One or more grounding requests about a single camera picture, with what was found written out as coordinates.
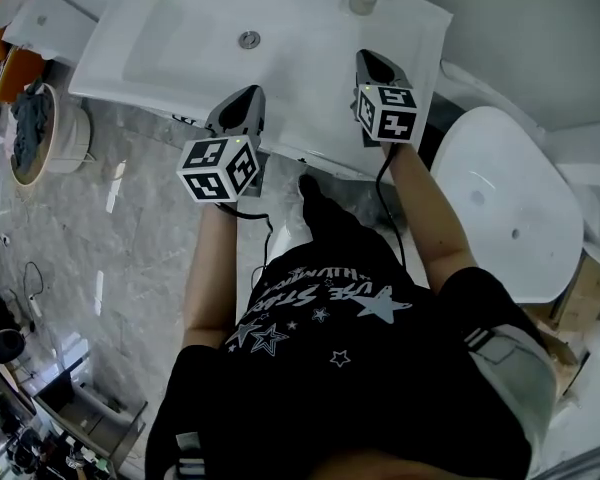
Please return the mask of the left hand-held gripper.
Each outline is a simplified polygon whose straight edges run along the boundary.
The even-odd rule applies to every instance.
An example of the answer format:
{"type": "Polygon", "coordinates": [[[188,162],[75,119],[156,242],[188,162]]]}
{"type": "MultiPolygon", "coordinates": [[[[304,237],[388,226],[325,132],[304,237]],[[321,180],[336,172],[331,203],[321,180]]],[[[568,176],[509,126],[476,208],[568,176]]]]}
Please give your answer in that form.
{"type": "Polygon", "coordinates": [[[223,100],[209,114],[201,139],[188,141],[176,173],[200,203],[235,203],[260,171],[256,152],[266,97],[258,85],[223,100]]]}

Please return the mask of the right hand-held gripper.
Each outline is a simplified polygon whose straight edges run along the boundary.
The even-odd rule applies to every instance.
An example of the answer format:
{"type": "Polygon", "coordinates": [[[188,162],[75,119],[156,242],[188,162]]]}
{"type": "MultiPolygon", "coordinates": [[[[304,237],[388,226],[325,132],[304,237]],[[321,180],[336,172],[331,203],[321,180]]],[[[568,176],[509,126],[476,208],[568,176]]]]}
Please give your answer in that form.
{"type": "Polygon", "coordinates": [[[411,143],[420,110],[405,71],[369,49],[359,50],[355,61],[351,109],[361,127],[363,146],[379,147],[383,142],[411,143]]]}

